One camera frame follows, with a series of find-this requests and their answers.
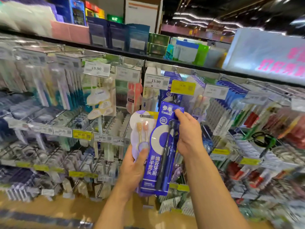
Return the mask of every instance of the ceiling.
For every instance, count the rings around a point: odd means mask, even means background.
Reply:
[[[305,0],[163,0],[163,10],[163,21],[171,25],[204,30],[200,26],[214,21],[225,23],[227,34],[245,26],[305,35],[305,17],[299,20],[305,14]],[[291,24],[295,19],[298,24]]]

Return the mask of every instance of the purple packaging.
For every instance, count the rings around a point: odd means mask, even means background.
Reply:
[[[168,178],[166,190],[156,190],[155,183],[157,180],[159,166],[162,160],[163,148],[165,146],[168,135],[168,130],[169,130],[168,124],[172,119],[177,120],[177,117],[175,116],[175,112],[174,112],[176,109],[180,109],[182,112],[184,112],[184,108],[178,105],[164,101],[162,101],[161,103],[156,127],[154,128],[154,130],[150,135],[150,151],[147,157],[144,177],[140,188],[140,191],[142,193],[167,195],[169,182],[172,176],[171,173],[173,169],[173,160],[172,160],[172,164],[170,165],[170,172],[169,172],[170,177]],[[172,140],[173,140],[173,135],[169,137],[169,144],[172,142]]]

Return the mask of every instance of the right hand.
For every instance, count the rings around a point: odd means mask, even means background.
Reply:
[[[199,122],[187,112],[182,113],[176,109],[175,115],[180,121],[177,149],[186,158],[190,153],[203,149],[201,127]]]

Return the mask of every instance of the finger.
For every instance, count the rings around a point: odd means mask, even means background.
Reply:
[[[188,112],[185,112],[184,115],[189,121],[195,120],[195,118],[193,118]]]
[[[175,115],[177,116],[177,118],[180,121],[180,123],[188,122],[189,121],[187,119],[187,117],[182,113],[182,111],[180,111],[180,109],[176,109],[175,110]]]
[[[139,153],[139,156],[135,162],[137,167],[143,167],[144,162],[146,161],[148,156],[148,148],[142,149],[142,151]]]
[[[128,162],[134,162],[135,161],[135,159],[132,156],[132,145],[131,144],[127,148],[127,151],[125,153],[125,157],[124,157],[123,162],[124,161],[128,161]]]

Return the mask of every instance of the supermarket aisle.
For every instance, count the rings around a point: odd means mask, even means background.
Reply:
[[[49,201],[44,196],[39,196],[33,202],[24,203],[9,201],[4,193],[0,194],[0,209],[45,215],[53,218],[74,218],[90,222],[95,222],[98,219],[104,204],[105,201],[93,202],[84,198],[76,198],[71,200],[65,199],[62,196],[57,196],[55,201]],[[143,208],[143,204],[147,204],[146,199],[142,199],[137,194],[134,194],[126,206],[126,226],[144,229],[197,228],[195,218],[193,217],[176,212],[158,214],[155,206],[153,209],[148,209]],[[148,204],[153,205],[154,199],[151,198]],[[35,223],[34,226],[33,223],[29,224],[31,225],[31,228],[44,228],[39,227],[38,223]],[[22,225],[20,224],[19,226],[26,228],[26,225],[27,224],[23,222]],[[250,225],[253,229],[272,229],[269,223],[265,222],[250,222]]]

